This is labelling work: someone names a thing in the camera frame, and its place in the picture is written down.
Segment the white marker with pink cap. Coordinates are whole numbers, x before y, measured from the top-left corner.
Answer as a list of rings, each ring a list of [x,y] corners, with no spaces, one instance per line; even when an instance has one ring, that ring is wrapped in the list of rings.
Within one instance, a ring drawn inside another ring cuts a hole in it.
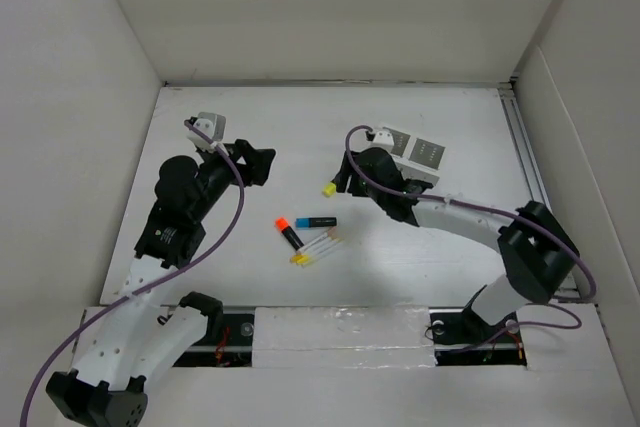
[[[298,254],[302,254],[304,252],[309,251],[312,247],[316,246],[317,244],[320,244],[320,243],[324,242],[326,239],[333,239],[334,238],[334,233],[335,233],[335,227],[329,228],[327,231],[325,231],[321,235],[317,236],[316,238],[314,238],[310,242],[308,242],[308,243],[304,244],[302,247],[300,247],[297,250],[297,253]]]

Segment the white marker pale yellow cap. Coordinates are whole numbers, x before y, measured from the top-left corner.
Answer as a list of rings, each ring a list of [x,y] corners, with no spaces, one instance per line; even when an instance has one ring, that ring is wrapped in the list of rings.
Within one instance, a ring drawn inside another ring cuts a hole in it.
[[[323,259],[324,257],[327,257],[329,255],[331,255],[333,252],[335,252],[336,250],[339,250],[341,248],[343,244],[343,241],[340,239],[336,239],[334,241],[332,241],[331,243],[326,244],[325,246],[319,248],[318,250],[311,252],[311,253],[305,253],[303,254],[299,260],[296,261],[296,264],[302,267],[307,267],[313,263],[318,262],[319,260]]]

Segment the aluminium rail right side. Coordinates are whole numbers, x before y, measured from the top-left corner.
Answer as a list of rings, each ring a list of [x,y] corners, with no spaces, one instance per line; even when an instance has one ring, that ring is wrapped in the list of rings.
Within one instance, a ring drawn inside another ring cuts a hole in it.
[[[529,195],[532,200],[539,201],[550,208],[549,197],[526,132],[512,85],[510,83],[500,83],[497,91]]]

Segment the white marker orange-yellow cap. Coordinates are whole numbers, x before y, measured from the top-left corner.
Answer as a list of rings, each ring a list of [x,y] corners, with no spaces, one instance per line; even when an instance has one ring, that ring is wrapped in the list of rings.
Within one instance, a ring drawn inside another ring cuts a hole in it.
[[[317,237],[313,241],[301,247],[294,256],[290,258],[290,262],[298,265],[304,265],[312,261],[316,254],[324,252],[341,241],[336,235],[326,232]]]

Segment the yellow-capped black highlighter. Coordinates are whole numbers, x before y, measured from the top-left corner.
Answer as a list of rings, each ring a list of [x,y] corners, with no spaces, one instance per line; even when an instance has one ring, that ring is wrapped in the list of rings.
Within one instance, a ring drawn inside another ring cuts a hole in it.
[[[334,196],[337,192],[338,192],[338,186],[335,182],[327,183],[325,187],[322,189],[322,195],[327,198]]]

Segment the blue-capped black highlighter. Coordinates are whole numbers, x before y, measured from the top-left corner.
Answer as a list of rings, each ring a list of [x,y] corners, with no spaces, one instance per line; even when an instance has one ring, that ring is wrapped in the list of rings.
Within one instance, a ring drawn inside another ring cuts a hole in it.
[[[295,220],[296,229],[331,228],[338,224],[336,217],[300,217]]]

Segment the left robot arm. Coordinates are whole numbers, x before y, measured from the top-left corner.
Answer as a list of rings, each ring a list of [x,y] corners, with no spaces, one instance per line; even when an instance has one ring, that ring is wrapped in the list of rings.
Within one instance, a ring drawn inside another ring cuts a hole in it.
[[[172,280],[201,262],[202,222],[227,188],[262,186],[276,156],[243,139],[175,156],[159,169],[156,200],[134,247],[117,301],[95,315],[100,326],[86,353],[67,372],[55,372],[46,393],[68,420],[82,426],[137,426],[148,388],[197,342],[222,334],[221,301],[198,292],[182,297],[158,320]]]

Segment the white two-compartment pen holder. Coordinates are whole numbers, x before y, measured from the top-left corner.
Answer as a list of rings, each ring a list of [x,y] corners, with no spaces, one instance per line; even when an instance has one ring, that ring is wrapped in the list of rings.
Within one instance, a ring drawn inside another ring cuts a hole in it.
[[[388,123],[382,123],[380,128],[387,130],[393,137],[391,157],[403,177],[435,187],[440,180],[440,167],[446,148]]]

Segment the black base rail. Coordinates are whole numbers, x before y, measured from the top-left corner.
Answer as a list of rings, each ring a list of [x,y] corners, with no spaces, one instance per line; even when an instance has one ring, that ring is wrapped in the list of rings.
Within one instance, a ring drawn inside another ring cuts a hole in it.
[[[179,357],[179,367],[253,367],[252,343],[256,309],[230,309],[225,312],[220,330],[205,337]],[[443,319],[451,309],[429,311],[426,336],[433,342],[436,365],[449,366],[525,366],[526,355],[521,337],[507,333],[478,349],[461,344],[440,345],[436,333],[442,332]]]

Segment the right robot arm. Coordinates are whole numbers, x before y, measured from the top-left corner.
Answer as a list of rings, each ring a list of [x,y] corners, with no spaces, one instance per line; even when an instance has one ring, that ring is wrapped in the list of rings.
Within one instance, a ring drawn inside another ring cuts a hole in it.
[[[503,274],[443,319],[444,330],[435,335],[440,345],[493,341],[517,310],[549,303],[580,258],[544,204],[530,201],[507,212],[430,195],[430,183],[404,178],[380,147],[346,151],[334,181],[337,192],[368,197],[397,222],[464,237],[499,254]]]

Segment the orange-capped black highlighter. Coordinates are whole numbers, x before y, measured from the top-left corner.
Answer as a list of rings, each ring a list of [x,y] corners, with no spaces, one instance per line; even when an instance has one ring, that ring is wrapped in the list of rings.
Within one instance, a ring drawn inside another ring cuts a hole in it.
[[[280,217],[275,221],[275,227],[295,251],[299,251],[304,246],[304,242],[284,217]]]

